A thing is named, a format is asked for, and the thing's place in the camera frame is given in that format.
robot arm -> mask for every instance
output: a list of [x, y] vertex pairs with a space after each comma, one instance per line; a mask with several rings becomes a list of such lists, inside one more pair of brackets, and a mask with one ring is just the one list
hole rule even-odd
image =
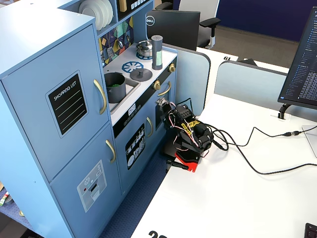
[[180, 145], [175, 156], [188, 166], [188, 170], [196, 170], [201, 155], [211, 147], [213, 134], [202, 122], [197, 121], [186, 105], [175, 105], [165, 98], [157, 100], [162, 111], [162, 120], [166, 130], [174, 128], [177, 137], [174, 143]]

dell logo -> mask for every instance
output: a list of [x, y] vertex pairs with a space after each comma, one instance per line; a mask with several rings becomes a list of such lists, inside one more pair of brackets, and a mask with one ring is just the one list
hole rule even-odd
[[147, 16], [147, 25], [148, 26], [153, 26], [155, 23], [154, 17], [152, 16]]

knob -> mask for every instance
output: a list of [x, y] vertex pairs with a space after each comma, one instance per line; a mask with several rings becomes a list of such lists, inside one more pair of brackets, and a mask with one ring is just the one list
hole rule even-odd
[[158, 80], [154, 82], [153, 88], [154, 88], [155, 90], [159, 90], [159, 89], [160, 89], [160, 83], [159, 83]]
[[171, 64], [169, 65], [168, 71], [171, 72], [171, 73], [173, 73], [173, 72], [176, 71], [175, 65], [174, 65], [173, 63], [171, 63]]

monitor stand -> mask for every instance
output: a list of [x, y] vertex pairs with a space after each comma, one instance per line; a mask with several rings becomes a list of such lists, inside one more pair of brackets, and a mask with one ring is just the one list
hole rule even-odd
[[[312, 127], [314, 127], [314, 125], [303, 125], [302, 129], [308, 130]], [[311, 148], [312, 148], [315, 156], [317, 157], [317, 128], [315, 128], [314, 130], [310, 130], [310, 131], [305, 132], [305, 136], [306, 136], [309, 144], [311, 145]]]

cabinet door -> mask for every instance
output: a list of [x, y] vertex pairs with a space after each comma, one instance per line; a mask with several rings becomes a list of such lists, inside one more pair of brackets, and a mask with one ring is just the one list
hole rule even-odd
[[76, 238], [103, 229], [121, 202], [110, 125], [99, 132], [52, 181], [51, 187]]
[[49, 181], [108, 121], [92, 26], [2, 82]]
[[130, 189], [150, 159], [147, 151], [152, 146], [148, 140], [155, 130], [154, 114], [154, 107], [146, 103], [115, 139], [122, 194]]

